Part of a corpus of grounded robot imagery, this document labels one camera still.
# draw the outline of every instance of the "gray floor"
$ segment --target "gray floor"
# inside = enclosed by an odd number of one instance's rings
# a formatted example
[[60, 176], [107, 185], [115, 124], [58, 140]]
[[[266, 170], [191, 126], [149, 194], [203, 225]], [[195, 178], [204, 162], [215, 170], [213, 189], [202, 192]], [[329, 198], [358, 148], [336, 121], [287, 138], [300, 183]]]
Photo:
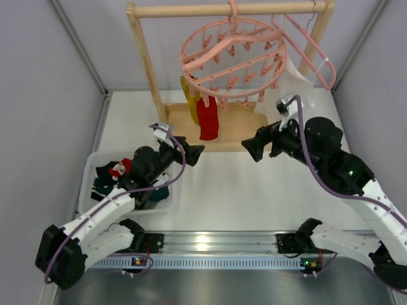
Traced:
[[337, 259], [317, 279], [287, 271], [152, 271], [131, 279], [89, 270], [55, 305], [392, 305], [392, 294], [354, 261]]

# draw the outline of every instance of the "red sock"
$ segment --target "red sock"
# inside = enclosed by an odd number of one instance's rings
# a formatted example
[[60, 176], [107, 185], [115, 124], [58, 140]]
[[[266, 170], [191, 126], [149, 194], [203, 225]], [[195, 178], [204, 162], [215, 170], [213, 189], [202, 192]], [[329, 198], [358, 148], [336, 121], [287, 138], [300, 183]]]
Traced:
[[218, 136], [219, 119], [217, 117], [217, 105], [214, 97], [209, 97], [209, 107], [206, 108], [202, 98], [197, 102], [197, 115], [201, 127], [202, 141], [214, 140]]

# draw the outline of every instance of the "gray wall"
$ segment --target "gray wall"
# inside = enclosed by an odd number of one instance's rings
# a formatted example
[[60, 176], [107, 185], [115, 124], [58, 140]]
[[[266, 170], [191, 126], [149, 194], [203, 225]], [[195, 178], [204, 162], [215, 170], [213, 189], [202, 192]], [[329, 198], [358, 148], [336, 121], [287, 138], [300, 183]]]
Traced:
[[[60, 0], [100, 77], [108, 88], [147, 89], [142, 60], [135, 45], [125, 14], [128, 0]], [[135, 0], [137, 5], [202, 3], [202, 0]], [[227, 0], [205, 0], [205, 3], [227, 3]], [[270, 0], [237, 0], [238, 3]], [[322, 49], [339, 70], [350, 47], [355, 43], [378, 0], [336, 0], [336, 8], [321, 42]], [[312, 15], [298, 16], [305, 27]], [[270, 22], [270, 16], [253, 17]], [[142, 25], [161, 89], [179, 88], [179, 52], [186, 38], [200, 26], [219, 17], [143, 19]], [[304, 49], [306, 40], [285, 23], [287, 32]], [[290, 50], [298, 66], [300, 56]], [[230, 60], [229, 56], [221, 57]], [[322, 71], [330, 79], [329, 71]]]
[[350, 144], [407, 215], [407, 5], [391, 1], [336, 99]]
[[42, 232], [72, 217], [102, 95], [45, 0], [0, 4], [0, 304], [37, 304]]

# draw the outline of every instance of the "perforated metal strip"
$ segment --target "perforated metal strip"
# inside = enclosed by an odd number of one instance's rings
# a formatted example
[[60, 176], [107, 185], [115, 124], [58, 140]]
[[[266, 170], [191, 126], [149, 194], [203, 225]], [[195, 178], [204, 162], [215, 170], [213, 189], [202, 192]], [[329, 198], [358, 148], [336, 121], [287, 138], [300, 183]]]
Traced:
[[[99, 269], [141, 269], [144, 264], [135, 265], [134, 257], [107, 257], [97, 262], [92, 268]], [[303, 269], [300, 259], [285, 257], [168, 257], [152, 255], [154, 266], [152, 269]]]

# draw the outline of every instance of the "robotic arm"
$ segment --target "robotic arm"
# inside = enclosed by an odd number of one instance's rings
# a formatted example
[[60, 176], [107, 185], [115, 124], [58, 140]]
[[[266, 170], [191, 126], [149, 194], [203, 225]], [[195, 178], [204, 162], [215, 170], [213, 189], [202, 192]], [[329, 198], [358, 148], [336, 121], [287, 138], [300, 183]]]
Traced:
[[[312, 118], [303, 127], [299, 96], [286, 96], [276, 106], [285, 118], [259, 128], [255, 137], [242, 145], [256, 162], [263, 158], [264, 146], [272, 142], [271, 158], [286, 153], [308, 165], [317, 182], [350, 205], [378, 237], [364, 238], [308, 219], [290, 247], [303, 253], [318, 248], [346, 255], [373, 269], [390, 286], [406, 289], [407, 221], [386, 197], [373, 172], [362, 159], [341, 150], [343, 132], [331, 120]], [[297, 115], [300, 123], [294, 119]]]
[[[158, 151], [143, 146], [134, 153], [130, 174], [124, 175], [109, 195], [87, 213], [62, 227], [45, 230], [35, 264], [62, 290], [72, 287], [95, 262], [119, 250], [137, 252], [145, 234], [136, 222], [125, 219], [114, 223], [134, 209], [142, 208], [151, 191], [175, 182], [185, 165], [195, 166], [205, 146], [190, 146], [185, 137], [170, 134], [169, 125], [151, 125], [160, 143]], [[178, 176], [159, 186], [157, 181], [173, 163], [182, 164]]]

